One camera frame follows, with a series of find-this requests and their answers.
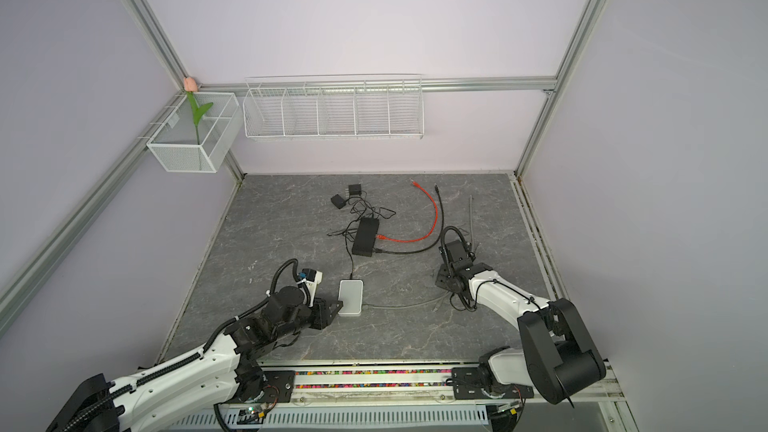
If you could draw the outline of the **white network switch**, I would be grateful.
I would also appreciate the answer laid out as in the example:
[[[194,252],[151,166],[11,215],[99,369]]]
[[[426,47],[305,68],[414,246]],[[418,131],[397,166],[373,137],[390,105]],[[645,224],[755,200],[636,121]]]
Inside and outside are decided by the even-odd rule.
[[[364,283],[359,279],[342,280],[339,284],[338,300],[342,303],[340,317],[359,317],[363,309]]]

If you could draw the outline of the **black ribbed network switch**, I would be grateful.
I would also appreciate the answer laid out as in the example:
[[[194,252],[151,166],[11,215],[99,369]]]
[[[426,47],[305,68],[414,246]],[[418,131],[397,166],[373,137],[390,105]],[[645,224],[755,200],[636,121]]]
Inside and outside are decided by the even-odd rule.
[[[377,218],[363,217],[359,220],[351,253],[357,256],[371,257],[378,236],[380,221]]]

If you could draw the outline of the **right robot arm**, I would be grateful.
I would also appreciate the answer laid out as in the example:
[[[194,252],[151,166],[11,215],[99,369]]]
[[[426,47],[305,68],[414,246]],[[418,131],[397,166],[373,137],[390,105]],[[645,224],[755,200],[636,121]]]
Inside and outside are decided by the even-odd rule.
[[[436,285],[459,300],[461,311],[485,307],[496,313],[518,331],[522,347],[520,352],[501,347],[484,354],[471,376],[455,380],[459,386],[491,398],[513,390],[520,400],[525,399],[520,388],[530,387],[558,404],[606,377],[604,359],[570,300],[540,297],[504,279],[476,260],[454,226],[441,231],[439,252]]]

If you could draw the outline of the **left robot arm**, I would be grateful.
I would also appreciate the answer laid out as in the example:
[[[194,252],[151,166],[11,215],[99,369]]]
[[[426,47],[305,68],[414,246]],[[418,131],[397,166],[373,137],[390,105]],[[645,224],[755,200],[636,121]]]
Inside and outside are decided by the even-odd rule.
[[[287,260],[265,298],[202,345],[112,381],[97,374],[81,382],[49,430],[160,431],[201,408],[260,398],[270,386],[260,358],[292,345],[306,328],[328,327],[343,308],[341,300],[317,296],[321,281],[321,272]]]

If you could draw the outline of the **black power adapter near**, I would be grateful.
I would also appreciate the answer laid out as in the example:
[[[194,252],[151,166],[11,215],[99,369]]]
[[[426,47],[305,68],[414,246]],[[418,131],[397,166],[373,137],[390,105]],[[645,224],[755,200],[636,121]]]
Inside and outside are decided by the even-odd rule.
[[[331,197],[331,203],[337,208],[337,209],[343,209],[347,204],[347,199],[342,197],[340,194],[336,194]]]

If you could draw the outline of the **black power adapter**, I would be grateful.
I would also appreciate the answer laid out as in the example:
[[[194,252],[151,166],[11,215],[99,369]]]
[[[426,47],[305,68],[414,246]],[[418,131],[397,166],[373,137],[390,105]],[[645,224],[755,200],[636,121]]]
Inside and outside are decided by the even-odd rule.
[[[337,208],[337,209],[343,209],[347,204],[347,199],[342,197],[340,194],[336,194],[331,197],[331,203]]]
[[[360,184],[351,184],[348,186],[348,195],[350,197],[359,197],[362,195],[362,186]]]

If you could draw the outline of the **black power adapter far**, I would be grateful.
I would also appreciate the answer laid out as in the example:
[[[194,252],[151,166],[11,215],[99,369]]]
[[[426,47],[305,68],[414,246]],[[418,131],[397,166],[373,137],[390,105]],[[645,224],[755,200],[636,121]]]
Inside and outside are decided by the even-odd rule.
[[[359,197],[362,195],[362,186],[360,184],[351,184],[348,186],[348,195],[350,197]]]

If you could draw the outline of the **white mesh box basket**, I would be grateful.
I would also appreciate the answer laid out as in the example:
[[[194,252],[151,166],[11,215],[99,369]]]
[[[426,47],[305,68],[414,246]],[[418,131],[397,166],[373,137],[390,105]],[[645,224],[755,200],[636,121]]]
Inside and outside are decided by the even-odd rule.
[[[188,93],[148,140],[168,172],[215,173],[222,166],[244,114],[233,93]]]

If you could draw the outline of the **artificial pink tulip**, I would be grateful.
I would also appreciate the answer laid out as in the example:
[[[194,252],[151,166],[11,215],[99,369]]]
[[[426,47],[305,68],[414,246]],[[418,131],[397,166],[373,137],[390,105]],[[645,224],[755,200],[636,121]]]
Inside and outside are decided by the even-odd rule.
[[[189,103],[192,111],[192,121],[195,129],[195,138],[198,145],[201,144],[199,124],[206,113],[212,108],[213,103],[200,104],[197,100],[196,93],[199,91],[196,80],[192,77],[185,77],[183,79],[184,91],[186,94],[187,102]]]

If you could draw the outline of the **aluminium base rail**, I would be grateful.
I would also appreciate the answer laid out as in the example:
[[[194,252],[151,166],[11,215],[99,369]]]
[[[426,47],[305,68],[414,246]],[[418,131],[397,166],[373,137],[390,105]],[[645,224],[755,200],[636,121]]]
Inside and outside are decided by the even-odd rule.
[[[492,383],[477,363],[266,367],[238,397],[232,371],[142,371],[110,391],[122,431],[521,431],[548,403],[526,380]]]

